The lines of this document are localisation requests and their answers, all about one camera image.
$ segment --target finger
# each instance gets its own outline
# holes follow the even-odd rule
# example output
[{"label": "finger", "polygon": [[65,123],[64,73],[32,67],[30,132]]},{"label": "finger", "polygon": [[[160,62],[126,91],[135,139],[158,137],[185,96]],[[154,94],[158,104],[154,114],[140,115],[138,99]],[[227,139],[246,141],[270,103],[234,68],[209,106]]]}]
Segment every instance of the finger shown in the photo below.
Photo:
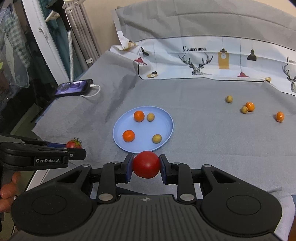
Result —
[{"label": "finger", "polygon": [[15,173],[12,175],[12,182],[13,182],[14,184],[17,184],[18,181],[20,180],[20,177],[21,177],[20,172],[15,172]]},{"label": "finger", "polygon": [[17,186],[13,182],[3,185],[0,190],[0,195],[3,199],[13,197],[16,193]]},{"label": "finger", "polygon": [[0,200],[0,213],[10,213],[10,207],[13,203],[13,197]]}]

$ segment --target red tomato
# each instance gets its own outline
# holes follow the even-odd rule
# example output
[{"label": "red tomato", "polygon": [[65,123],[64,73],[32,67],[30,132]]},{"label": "red tomato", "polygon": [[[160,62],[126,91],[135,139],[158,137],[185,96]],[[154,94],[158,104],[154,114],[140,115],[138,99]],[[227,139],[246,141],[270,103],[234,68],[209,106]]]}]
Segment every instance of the red tomato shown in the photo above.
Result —
[{"label": "red tomato", "polygon": [[67,142],[66,148],[82,149],[81,141],[79,141],[78,138],[74,138],[74,140],[70,140]]},{"label": "red tomato", "polygon": [[152,151],[143,151],[133,160],[133,171],[142,178],[153,178],[160,170],[158,156]]}]

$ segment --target tangerine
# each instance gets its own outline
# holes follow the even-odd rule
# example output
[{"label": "tangerine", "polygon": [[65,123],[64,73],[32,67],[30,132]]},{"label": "tangerine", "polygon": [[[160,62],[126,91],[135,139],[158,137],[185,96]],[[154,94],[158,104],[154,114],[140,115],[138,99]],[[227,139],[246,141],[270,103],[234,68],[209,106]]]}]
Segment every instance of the tangerine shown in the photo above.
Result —
[{"label": "tangerine", "polygon": [[252,112],[252,111],[255,110],[255,105],[254,105],[254,103],[252,103],[252,102],[247,102],[247,103],[245,104],[245,107],[247,107],[247,108],[248,108],[248,111],[250,111],[250,112]]},{"label": "tangerine", "polygon": [[131,130],[127,130],[122,134],[122,138],[125,142],[132,142],[135,139],[135,133]]},{"label": "tangerine", "polygon": [[137,122],[141,122],[141,121],[144,120],[144,118],[145,118],[145,114],[144,114],[143,111],[141,111],[141,110],[137,110],[137,111],[133,114],[133,117],[134,117],[135,121],[137,121]]},{"label": "tangerine", "polygon": [[276,121],[277,122],[283,122],[284,118],[285,118],[285,115],[283,112],[278,112],[276,114]]}]

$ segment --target small potato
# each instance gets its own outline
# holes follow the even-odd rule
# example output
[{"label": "small potato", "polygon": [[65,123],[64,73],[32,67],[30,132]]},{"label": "small potato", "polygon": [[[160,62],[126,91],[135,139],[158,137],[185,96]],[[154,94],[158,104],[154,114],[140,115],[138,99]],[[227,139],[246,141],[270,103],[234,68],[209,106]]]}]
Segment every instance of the small potato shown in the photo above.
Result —
[{"label": "small potato", "polygon": [[152,137],[152,141],[153,141],[153,143],[155,143],[155,144],[160,143],[160,142],[161,142],[161,139],[162,139],[162,137],[161,137],[161,135],[159,135],[159,134],[156,134],[156,135],[154,135],[154,136]]},{"label": "small potato", "polygon": [[241,108],[241,112],[243,113],[243,114],[247,114],[248,113],[248,108],[246,107],[246,106],[243,106],[242,108]]},{"label": "small potato", "polygon": [[233,100],[233,98],[232,98],[231,95],[228,95],[228,96],[226,97],[226,102],[227,102],[227,103],[231,103],[232,100]]},{"label": "small potato", "polygon": [[155,116],[154,116],[153,113],[149,113],[149,114],[147,115],[147,121],[154,121],[154,118],[155,118]]}]

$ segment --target gray blanket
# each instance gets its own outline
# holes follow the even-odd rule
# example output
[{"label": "gray blanket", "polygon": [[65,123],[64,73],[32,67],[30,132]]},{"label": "gray blanket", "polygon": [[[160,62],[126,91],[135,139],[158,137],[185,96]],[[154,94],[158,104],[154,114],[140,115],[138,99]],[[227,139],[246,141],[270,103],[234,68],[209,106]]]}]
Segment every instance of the gray blanket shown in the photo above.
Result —
[{"label": "gray blanket", "polygon": [[[215,81],[210,79],[141,80],[137,66],[126,58],[106,52],[81,79],[92,78],[101,86],[95,97],[68,96],[56,99],[34,132],[43,140],[66,143],[79,137],[87,151],[83,161],[72,161],[67,169],[50,170],[44,182],[76,165],[93,168],[111,161],[123,161],[126,152],[113,141],[116,120],[126,111],[144,105],[168,111],[175,123],[170,140],[156,154],[170,162],[192,168],[212,164],[259,188],[272,192],[281,202],[283,218],[276,234],[287,240],[295,206],[289,194],[296,194],[296,99],[267,82]],[[224,98],[232,95],[232,104]],[[240,113],[247,101],[256,110]],[[283,123],[273,114],[283,111]],[[129,184],[118,186],[146,194],[176,194],[175,185],[132,175]],[[202,198],[198,184],[197,197]]]},{"label": "gray blanket", "polygon": [[230,36],[296,50],[296,18],[253,0],[150,0],[113,12],[117,31],[147,38]]}]

